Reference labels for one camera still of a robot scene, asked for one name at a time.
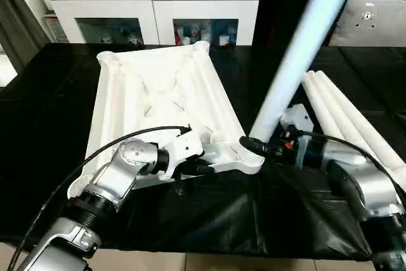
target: white cabinet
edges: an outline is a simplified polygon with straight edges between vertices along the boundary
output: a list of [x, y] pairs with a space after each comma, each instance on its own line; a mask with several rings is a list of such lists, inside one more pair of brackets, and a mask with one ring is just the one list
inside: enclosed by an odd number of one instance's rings
[[251, 45], [258, 1], [154, 1], [159, 42], [175, 44], [178, 35], [221, 44]]
[[159, 44], [148, 0], [63, 0], [53, 8], [70, 43]]
[[70, 43], [251, 45], [259, 0], [51, 0]]

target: black cable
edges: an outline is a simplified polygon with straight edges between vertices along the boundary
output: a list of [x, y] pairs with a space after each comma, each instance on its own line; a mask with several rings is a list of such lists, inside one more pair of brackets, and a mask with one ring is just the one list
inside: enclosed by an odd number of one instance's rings
[[396, 193], [398, 194], [403, 206], [406, 207], [406, 199], [405, 199], [405, 196], [404, 196], [403, 189], [399, 186], [399, 184], [397, 184], [396, 181], [394, 181], [394, 179], [388, 173], [386, 168], [377, 159], [375, 159], [370, 153], [368, 153], [366, 150], [352, 144], [349, 141], [346, 141], [346, 140], [343, 140], [343, 139], [340, 139], [340, 138], [336, 138], [335, 136], [323, 135], [321, 133], [313, 133], [313, 132], [310, 132], [310, 131], [298, 130], [298, 131], [295, 131], [292, 136], [311, 136], [312, 138], [316, 138], [316, 139], [319, 139], [319, 140], [332, 140], [332, 141], [341, 143], [341, 144], [343, 144], [345, 146], [351, 147], [352, 149], [355, 149], [360, 154], [362, 154], [364, 157], [369, 159], [379, 171], [383, 172], [391, 180], [391, 182], [392, 182], [392, 184], [393, 184], [393, 186], [394, 186], [394, 188], [396, 190]]
[[78, 171], [80, 171], [82, 169], [83, 166], [85, 166], [87, 163], [89, 163], [91, 160], [93, 160], [98, 154], [100, 154], [101, 152], [103, 152], [104, 150], [108, 149], [109, 147], [113, 146], [114, 144], [117, 144], [125, 139], [131, 138], [133, 136], [138, 136], [140, 134], [143, 133], [150, 133], [151, 131], [158, 131], [158, 130], [166, 130], [166, 129], [178, 129], [182, 132], [187, 132], [190, 130], [189, 127], [184, 127], [184, 126], [160, 126], [160, 127], [154, 127], [154, 128], [147, 128], [147, 129], [142, 129], [139, 131], [135, 131], [134, 133], [129, 133], [128, 135], [125, 136], [121, 136], [120, 138], [117, 138], [111, 142], [109, 142], [108, 144], [104, 145], [103, 147], [100, 147], [98, 150], [96, 150], [95, 152], [93, 152], [89, 157], [87, 157], [82, 163], [80, 163], [80, 165], [78, 165], [78, 167], [76, 167], [62, 182], [61, 184], [59, 184], [56, 189], [54, 189], [54, 191], [52, 191], [51, 195], [49, 195], [48, 199], [45, 201], [45, 203], [43, 204], [43, 206], [41, 206], [40, 210], [38, 211], [38, 214], [36, 215], [36, 217], [34, 218], [34, 220], [31, 223], [31, 226], [29, 227], [29, 229], [26, 231], [23, 239], [21, 240], [21, 242], [19, 243], [18, 247], [15, 249], [15, 252], [13, 254], [13, 257], [10, 260], [10, 263], [8, 265], [7, 271], [13, 271], [14, 267], [17, 263], [17, 259], [20, 256], [24, 244], [27, 241], [28, 236], [31, 234], [31, 232], [33, 231], [36, 223], [38, 222], [38, 219], [41, 217], [43, 211], [46, 209], [46, 207], [49, 205], [49, 203], [51, 202], [52, 198], [56, 195], [56, 193], [61, 189], [61, 187], [67, 183], [68, 181], [70, 181], [76, 174]]

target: white pole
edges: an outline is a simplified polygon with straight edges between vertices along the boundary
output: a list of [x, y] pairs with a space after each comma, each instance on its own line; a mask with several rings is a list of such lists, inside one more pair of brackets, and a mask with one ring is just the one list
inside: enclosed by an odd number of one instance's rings
[[323, 80], [321, 80], [319, 73], [312, 73], [311, 79], [313, 83], [316, 85], [318, 92], [323, 97], [323, 101], [327, 106], [330, 114], [333, 116], [338, 128], [342, 132], [345, 137], [345, 140], [349, 141], [350, 143], [361, 147], [362, 149], [366, 150], [370, 153], [375, 159], [378, 159], [375, 155], [374, 151], [369, 147], [368, 143], [365, 141], [363, 136], [360, 132], [356, 129], [352, 121], [348, 118], [347, 112], [345, 112], [341, 107], [340, 104], [336, 101], [333, 97]]
[[309, 0], [249, 134], [268, 142], [345, 0]]
[[363, 114], [323, 72], [318, 71], [317, 75], [324, 82], [340, 107], [351, 119], [356, 129], [378, 156], [383, 166], [389, 168], [394, 174], [396, 182], [398, 182], [403, 189], [406, 189], [406, 164], [403, 162], [402, 158], [399, 157], [381, 134], [377, 132]]
[[306, 91], [306, 95], [309, 99], [311, 107], [315, 111], [317, 120], [326, 135], [344, 139], [344, 136], [338, 128], [336, 121], [325, 106], [325, 103], [320, 96], [320, 92], [318, 91], [316, 85], [313, 82], [313, 79], [311, 78], [312, 74], [314, 74], [314, 71], [309, 71], [308, 73], [304, 74], [302, 86]]

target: gray curtain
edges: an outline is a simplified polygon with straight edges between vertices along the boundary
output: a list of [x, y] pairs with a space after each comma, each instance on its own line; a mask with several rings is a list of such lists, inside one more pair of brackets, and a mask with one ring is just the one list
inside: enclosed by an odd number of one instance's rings
[[48, 42], [24, 0], [0, 0], [0, 44], [18, 73]]

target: black tablecloth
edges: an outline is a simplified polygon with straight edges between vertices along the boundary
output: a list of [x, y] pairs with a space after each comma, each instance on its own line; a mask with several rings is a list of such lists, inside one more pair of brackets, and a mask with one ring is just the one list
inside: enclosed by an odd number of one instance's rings
[[[49, 44], [0, 91], [0, 241], [20, 240], [45, 198], [84, 158], [103, 45]], [[276, 71], [273, 50], [211, 49], [211, 58], [246, 132]], [[323, 48], [323, 70], [406, 159], [406, 49]], [[293, 103], [304, 103], [302, 88]], [[229, 253], [289, 258], [368, 260], [370, 249], [343, 198], [324, 175], [266, 162], [238, 171], [134, 191], [103, 233], [103, 246], [125, 250]], [[29, 239], [58, 216], [59, 193]]]

